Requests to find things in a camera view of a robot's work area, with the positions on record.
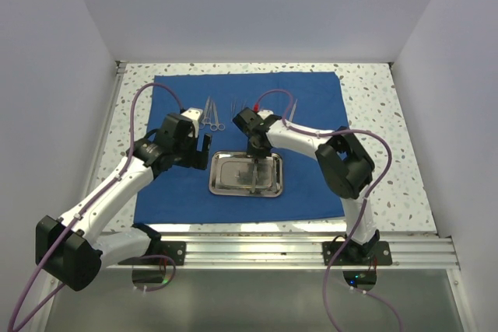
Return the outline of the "stainless steel instrument tray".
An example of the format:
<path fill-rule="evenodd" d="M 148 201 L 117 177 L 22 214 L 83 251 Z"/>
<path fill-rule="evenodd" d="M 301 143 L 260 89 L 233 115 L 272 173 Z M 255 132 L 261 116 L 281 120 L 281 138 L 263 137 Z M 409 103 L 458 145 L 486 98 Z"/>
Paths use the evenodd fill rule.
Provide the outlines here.
<path fill-rule="evenodd" d="M 251 193 L 253 159 L 258 159 L 256 191 Z M 211 160 L 209 191 L 232 197 L 278 197 L 283 192 L 283 160 L 276 153 L 262 159 L 246 152 L 216 152 Z"/>

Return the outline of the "steel forceps with ring handles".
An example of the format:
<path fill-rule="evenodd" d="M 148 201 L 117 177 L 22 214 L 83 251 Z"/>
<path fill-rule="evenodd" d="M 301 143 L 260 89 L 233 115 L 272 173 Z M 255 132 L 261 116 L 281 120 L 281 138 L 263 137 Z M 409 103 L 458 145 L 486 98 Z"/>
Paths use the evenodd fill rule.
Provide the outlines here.
<path fill-rule="evenodd" d="M 211 112 L 212 112 L 212 121 L 209 125 L 211 131 L 224 131 L 225 124 L 219 121 L 219 115 L 216 103 L 214 101 L 211 102 Z"/>

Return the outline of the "steel tweezers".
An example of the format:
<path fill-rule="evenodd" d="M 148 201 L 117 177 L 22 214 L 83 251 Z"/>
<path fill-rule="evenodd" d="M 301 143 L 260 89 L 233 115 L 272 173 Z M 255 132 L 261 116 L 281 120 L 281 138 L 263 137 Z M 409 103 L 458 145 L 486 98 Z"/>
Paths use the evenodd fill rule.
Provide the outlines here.
<path fill-rule="evenodd" d="M 294 102 L 293 102 L 293 106 L 291 108 L 290 114 L 287 117 L 287 120 L 290 121 L 290 122 L 293 122 L 293 118 L 294 118 L 294 115 L 295 115 L 297 103 L 298 103 L 298 99 L 295 99 Z"/>

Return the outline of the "steel scalpel handle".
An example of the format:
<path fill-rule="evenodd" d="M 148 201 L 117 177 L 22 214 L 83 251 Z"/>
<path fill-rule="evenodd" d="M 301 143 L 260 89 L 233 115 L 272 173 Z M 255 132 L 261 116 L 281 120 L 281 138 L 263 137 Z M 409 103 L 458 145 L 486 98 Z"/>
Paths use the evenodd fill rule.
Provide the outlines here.
<path fill-rule="evenodd" d="M 258 179 L 258 159 L 253 159 L 252 164 L 252 176 L 251 176 L 251 193 L 253 194 L 256 191 L 256 183 Z"/>

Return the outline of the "blue surgical drape cloth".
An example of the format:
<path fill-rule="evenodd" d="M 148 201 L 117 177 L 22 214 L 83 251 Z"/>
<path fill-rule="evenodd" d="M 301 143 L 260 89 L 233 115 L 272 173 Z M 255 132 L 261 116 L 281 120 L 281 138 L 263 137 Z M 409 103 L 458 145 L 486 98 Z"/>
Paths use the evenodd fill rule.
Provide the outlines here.
<path fill-rule="evenodd" d="M 341 84 L 333 72 L 156 76 L 148 129 L 158 128 L 178 104 L 204 108 L 212 98 L 224 131 L 212 135 L 211 153 L 243 151 L 247 139 L 232 122 L 232 105 L 260 103 L 281 115 L 289 98 L 297 101 L 296 124 L 335 130 L 348 124 Z M 139 192 L 135 221 L 152 224 L 217 224 L 336 218 L 339 198 L 307 156 L 279 150 L 283 192 L 278 197 L 218 196 L 209 191 L 209 171 L 173 166 Z"/>

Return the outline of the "steel surgical scissors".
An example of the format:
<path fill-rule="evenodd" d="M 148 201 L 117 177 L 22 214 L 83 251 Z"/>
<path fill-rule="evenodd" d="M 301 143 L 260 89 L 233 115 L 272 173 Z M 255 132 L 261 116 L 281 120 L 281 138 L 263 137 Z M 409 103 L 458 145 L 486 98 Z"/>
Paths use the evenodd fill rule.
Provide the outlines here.
<path fill-rule="evenodd" d="M 210 128 L 212 125 L 212 99 L 209 96 L 205 102 L 205 108 L 203 111 L 202 119 L 200 122 L 200 128 Z"/>

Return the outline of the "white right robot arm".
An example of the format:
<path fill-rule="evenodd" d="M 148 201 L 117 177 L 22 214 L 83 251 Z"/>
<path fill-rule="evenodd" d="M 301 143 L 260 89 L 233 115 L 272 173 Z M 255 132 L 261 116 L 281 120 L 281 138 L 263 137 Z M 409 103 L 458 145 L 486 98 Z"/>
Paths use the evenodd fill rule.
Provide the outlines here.
<path fill-rule="evenodd" d="M 267 156 L 276 148 L 316 160 L 328 188 L 342 202 L 349 240 L 343 253 L 356 264 L 364 264 L 374 255 L 380 233 L 366 192 L 375 165 L 353 133 L 345 127 L 336 131 L 309 128 L 270 110 L 256 112 L 248 107 L 235 115 L 233 123 L 246 135 L 253 156 Z"/>

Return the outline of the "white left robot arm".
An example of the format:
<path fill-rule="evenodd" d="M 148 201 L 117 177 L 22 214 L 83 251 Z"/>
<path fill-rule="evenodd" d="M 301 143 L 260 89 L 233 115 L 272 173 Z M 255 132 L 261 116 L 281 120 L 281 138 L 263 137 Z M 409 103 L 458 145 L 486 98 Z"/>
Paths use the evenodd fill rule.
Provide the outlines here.
<path fill-rule="evenodd" d="M 199 134 L 203 112 L 168 114 L 158 129 L 132 143 L 111 175 L 59 218 L 43 217 L 35 234 L 35 261 L 74 291 L 86 288 L 100 270 L 126 260 L 157 262 L 161 235 L 143 223 L 103 236 L 110 220 L 139 191 L 173 166 L 204 170 L 211 136 Z"/>

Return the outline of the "left side aluminium rail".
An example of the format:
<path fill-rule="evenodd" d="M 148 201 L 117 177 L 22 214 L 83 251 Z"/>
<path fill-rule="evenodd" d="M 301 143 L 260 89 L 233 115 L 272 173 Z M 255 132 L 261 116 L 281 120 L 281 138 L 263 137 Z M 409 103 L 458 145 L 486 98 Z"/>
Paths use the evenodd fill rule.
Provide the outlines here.
<path fill-rule="evenodd" d="M 121 83 L 125 74 L 125 69 L 127 64 L 128 63 L 126 61 L 116 61 L 116 66 L 117 66 L 116 74 L 114 76 L 112 90 L 110 92 L 110 98 L 106 102 L 106 110 L 104 112 L 103 124 L 97 138 L 96 148 L 93 153 L 93 157 L 91 159 L 89 173 L 86 178 L 86 184 L 83 190 L 85 195 L 87 195 L 89 192 L 92 191 L 93 181 L 96 179 L 96 175 L 98 174 L 98 170 L 100 167 L 100 160 L 103 155 L 103 150 L 105 148 L 105 144 L 107 141 L 107 134 L 110 128 L 112 117 L 114 115 L 114 107 L 116 104 L 117 95 L 121 88 Z"/>

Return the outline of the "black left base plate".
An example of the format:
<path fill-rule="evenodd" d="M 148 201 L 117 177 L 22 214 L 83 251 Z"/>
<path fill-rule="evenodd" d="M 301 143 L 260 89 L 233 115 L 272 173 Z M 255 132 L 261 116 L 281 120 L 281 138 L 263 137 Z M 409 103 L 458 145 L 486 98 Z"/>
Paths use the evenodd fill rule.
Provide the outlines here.
<path fill-rule="evenodd" d="M 187 253 L 185 241 L 156 242 L 147 252 L 140 256 L 120 261 L 120 265 L 159 265 L 164 264 L 165 257 L 169 257 L 177 266 L 184 265 Z"/>

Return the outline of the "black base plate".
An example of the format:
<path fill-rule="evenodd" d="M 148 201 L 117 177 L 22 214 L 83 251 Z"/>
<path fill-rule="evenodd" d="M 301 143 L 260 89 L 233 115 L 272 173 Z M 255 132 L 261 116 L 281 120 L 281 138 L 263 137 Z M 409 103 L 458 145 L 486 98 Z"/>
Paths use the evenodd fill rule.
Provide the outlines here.
<path fill-rule="evenodd" d="M 365 244 L 358 244 L 351 240 L 345 248 L 336 255 L 345 240 L 341 241 L 337 236 L 332 241 L 325 241 L 321 244 L 322 257 L 325 265 L 329 265 L 331 259 L 333 266 L 367 266 L 381 265 L 390 266 L 393 264 L 391 250 L 387 241 L 381 240 L 381 235 L 377 230 L 373 238 Z"/>
<path fill-rule="evenodd" d="M 159 265 L 164 264 L 165 257 L 169 257 L 177 266 L 184 265 L 187 253 L 185 241 L 156 242 L 147 252 L 140 256 L 120 261 L 120 265 Z"/>

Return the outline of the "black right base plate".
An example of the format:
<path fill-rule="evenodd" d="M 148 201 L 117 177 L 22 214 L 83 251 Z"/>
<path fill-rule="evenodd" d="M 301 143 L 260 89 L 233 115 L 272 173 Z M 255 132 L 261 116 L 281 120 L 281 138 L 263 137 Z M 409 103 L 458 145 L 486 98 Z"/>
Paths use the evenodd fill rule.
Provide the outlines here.
<path fill-rule="evenodd" d="M 381 240 L 381 235 L 377 230 L 373 238 L 365 244 L 358 244 L 351 240 L 345 248 L 336 255 L 345 240 L 341 241 L 337 236 L 332 241 L 325 241 L 321 244 L 322 257 L 325 265 L 329 265 L 331 259 L 333 266 L 367 266 L 381 265 L 390 266 L 393 264 L 391 250 L 387 241 Z"/>

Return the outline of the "aluminium frame rail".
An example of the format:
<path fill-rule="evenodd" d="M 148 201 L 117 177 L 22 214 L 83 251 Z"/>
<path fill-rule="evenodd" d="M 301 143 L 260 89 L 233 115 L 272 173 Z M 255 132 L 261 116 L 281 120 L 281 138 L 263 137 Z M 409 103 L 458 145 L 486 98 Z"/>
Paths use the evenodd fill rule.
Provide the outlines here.
<path fill-rule="evenodd" d="M 165 235 L 161 241 L 185 241 L 186 269 L 277 269 L 301 270 L 326 267 L 321 244 L 332 236 L 314 234 L 264 235 L 256 234 L 193 234 Z M 333 266 L 344 270 L 380 270 L 384 268 L 409 270 L 457 269 L 454 244 L 450 239 L 436 236 L 388 235 L 393 264 L 390 266 Z M 120 261 L 140 257 L 149 246 L 145 234 L 130 231 L 104 235 L 93 243 L 101 251 L 102 266 L 118 265 Z"/>

